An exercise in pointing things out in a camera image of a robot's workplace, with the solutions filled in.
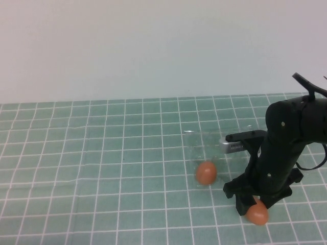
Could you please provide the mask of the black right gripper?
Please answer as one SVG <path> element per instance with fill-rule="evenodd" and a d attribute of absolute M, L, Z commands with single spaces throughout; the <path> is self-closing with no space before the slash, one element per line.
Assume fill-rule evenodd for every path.
<path fill-rule="evenodd" d="M 236 150 L 247 150 L 250 154 L 244 173 L 223 187 L 227 198 L 236 197 L 236 210 L 240 216 L 256 204 L 254 196 L 259 196 L 269 209 L 290 196 L 290 185 L 303 178 L 300 170 L 294 167 L 304 149 L 302 142 L 288 143 L 270 137 L 227 137 L 226 141 L 229 148 L 233 144 L 241 145 Z"/>

